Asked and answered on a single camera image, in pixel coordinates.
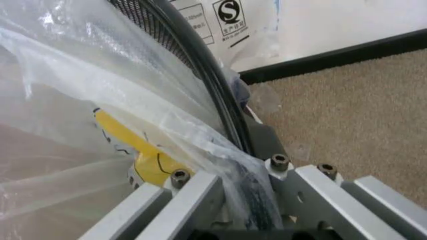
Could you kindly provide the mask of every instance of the beige carpet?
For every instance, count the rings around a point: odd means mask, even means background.
[[[310,146],[298,166],[330,163],[346,179],[373,175],[427,208],[427,50],[264,84],[281,109],[259,117],[285,146]]]

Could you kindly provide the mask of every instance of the screw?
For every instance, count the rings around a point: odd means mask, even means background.
[[[289,156],[285,154],[274,154],[271,157],[270,165],[276,171],[286,171],[288,170],[289,163],[291,162]]]
[[[170,175],[172,186],[181,189],[190,180],[190,173],[185,169],[177,169]]]
[[[321,163],[317,165],[317,169],[319,169],[319,171],[321,171],[323,174],[325,174],[328,178],[332,180],[335,180],[338,174],[338,170],[335,166],[326,163]]]

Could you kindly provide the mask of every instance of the silver metal frame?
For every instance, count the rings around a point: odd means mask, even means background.
[[[407,239],[427,239],[424,209],[373,176],[345,181],[342,188]]]
[[[221,179],[199,171],[136,239],[187,239],[193,230],[209,228],[224,202]]]
[[[303,228],[327,223],[343,239],[404,239],[315,166],[289,171],[274,188],[284,211]]]
[[[349,240],[427,239],[427,212],[372,176],[342,183],[312,165],[266,168],[280,212],[295,221],[287,226],[332,228]],[[80,239],[185,240],[226,209],[221,179],[203,171],[170,199],[169,190],[144,183]]]
[[[79,239],[134,239],[171,199],[169,190],[146,182]]]

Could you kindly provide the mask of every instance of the clear plastic wrap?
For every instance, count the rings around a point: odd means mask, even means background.
[[[281,227],[263,163],[221,134],[221,121],[203,83],[108,2],[1,2],[0,45],[16,56],[22,72],[10,88],[1,89],[0,97],[12,99],[14,105],[1,106],[5,111],[0,123],[96,153],[93,159],[98,159],[87,162],[84,158],[75,166],[41,171],[25,179],[5,177],[0,183],[0,222],[126,180],[123,175],[131,161],[111,156],[114,149],[104,144],[102,133],[92,130],[93,122],[86,120],[88,110],[97,106],[175,160],[195,171],[204,169],[221,176],[237,223],[249,229],[261,223]],[[8,86],[11,81],[2,84]],[[0,178],[9,169],[3,163]],[[109,175],[118,177],[108,179]],[[21,196],[35,200],[28,202]],[[254,217],[250,206],[266,212]],[[5,236],[19,238],[22,229],[13,226]]]
[[[174,0],[171,3],[219,62],[278,56],[280,0]]]

